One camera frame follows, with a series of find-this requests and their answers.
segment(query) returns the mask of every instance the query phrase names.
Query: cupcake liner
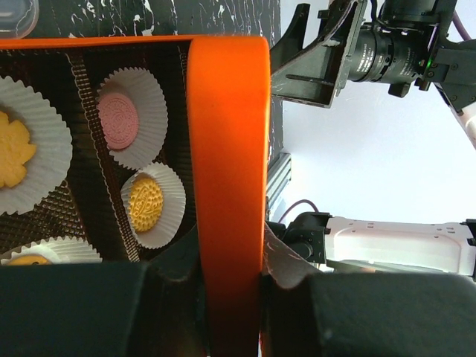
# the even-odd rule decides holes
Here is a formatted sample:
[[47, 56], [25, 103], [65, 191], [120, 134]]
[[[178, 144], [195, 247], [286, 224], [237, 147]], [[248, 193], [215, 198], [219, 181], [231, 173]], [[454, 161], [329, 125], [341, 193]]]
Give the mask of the cupcake liner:
[[41, 256], [52, 264], [62, 263], [100, 263], [102, 258], [96, 249], [84, 239], [76, 237], [57, 237], [42, 239], [12, 249], [0, 256], [0, 264], [8, 265], [12, 260], [27, 255]]
[[167, 104], [156, 78], [142, 68], [124, 68], [115, 71], [101, 84], [99, 98], [120, 93], [128, 97], [139, 117], [135, 140], [122, 150], [109, 150], [119, 165], [139, 170], [150, 164], [159, 154], [167, 134]]
[[[146, 177], [154, 179], [160, 186], [164, 195], [164, 207], [161, 216], [152, 229], [137, 233], [132, 226], [132, 221], [129, 216], [130, 196], [134, 182]], [[132, 234], [138, 243], [150, 249], [157, 249], [170, 243], [181, 224], [186, 202], [184, 185], [176, 173], [164, 164], [151, 164], [129, 178], [120, 193]]]
[[65, 179], [73, 155], [72, 138], [61, 115], [41, 93], [11, 77], [0, 78], [0, 93], [0, 111], [10, 122], [21, 121], [30, 133], [30, 144], [36, 145], [35, 155], [25, 164], [23, 181], [0, 188], [0, 214], [23, 214]]

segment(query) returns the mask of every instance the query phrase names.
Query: plastic lid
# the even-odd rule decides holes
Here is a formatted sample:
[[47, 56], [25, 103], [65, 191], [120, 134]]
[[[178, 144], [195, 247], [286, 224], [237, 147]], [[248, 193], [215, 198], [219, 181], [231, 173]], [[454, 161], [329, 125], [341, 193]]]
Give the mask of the plastic lid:
[[0, 38], [21, 39], [38, 21], [38, 0], [0, 0]]

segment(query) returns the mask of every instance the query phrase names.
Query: brown plastic tray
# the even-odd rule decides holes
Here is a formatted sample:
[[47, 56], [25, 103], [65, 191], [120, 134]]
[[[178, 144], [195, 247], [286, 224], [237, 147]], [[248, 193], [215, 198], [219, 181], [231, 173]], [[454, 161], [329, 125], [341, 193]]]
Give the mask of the brown plastic tray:
[[150, 70], [164, 91], [169, 126], [155, 161], [184, 183], [187, 205], [176, 239], [196, 223], [185, 76], [189, 42], [155, 42], [92, 48], [0, 51], [0, 77], [32, 86], [51, 102], [71, 130], [73, 158], [66, 180], [31, 212], [0, 216], [0, 253], [44, 238], [86, 238], [105, 260], [146, 260], [161, 252], [132, 236], [120, 188], [134, 173], [106, 148], [96, 110], [97, 88], [119, 68]]

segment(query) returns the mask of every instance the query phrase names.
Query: yellow cookie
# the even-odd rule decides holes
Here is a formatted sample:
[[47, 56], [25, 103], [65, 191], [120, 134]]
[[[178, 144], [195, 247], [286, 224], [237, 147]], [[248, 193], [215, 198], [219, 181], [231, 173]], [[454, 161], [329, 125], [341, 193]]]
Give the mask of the yellow cookie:
[[129, 214], [136, 232], [152, 228], [162, 214], [164, 195], [152, 178], [141, 178], [134, 182], [131, 190]]
[[0, 112], [0, 188], [14, 187], [25, 178], [23, 166], [36, 152], [36, 145], [29, 144], [30, 133], [18, 120], [8, 122], [8, 116]]
[[51, 262], [41, 255], [25, 255], [18, 257], [7, 263], [8, 266], [32, 266], [32, 265], [49, 265]]

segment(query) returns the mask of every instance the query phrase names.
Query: black table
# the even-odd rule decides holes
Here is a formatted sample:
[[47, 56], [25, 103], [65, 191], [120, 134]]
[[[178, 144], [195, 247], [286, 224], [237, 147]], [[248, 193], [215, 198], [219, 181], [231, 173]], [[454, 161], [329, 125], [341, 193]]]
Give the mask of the black table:
[[[270, 46], [280, 37], [280, 0], [39, 0], [39, 4], [39, 21], [29, 37], [254, 34], [266, 37]], [[270, 124], [271, 162], [283, 148], [279, 100], [271, 102]]]

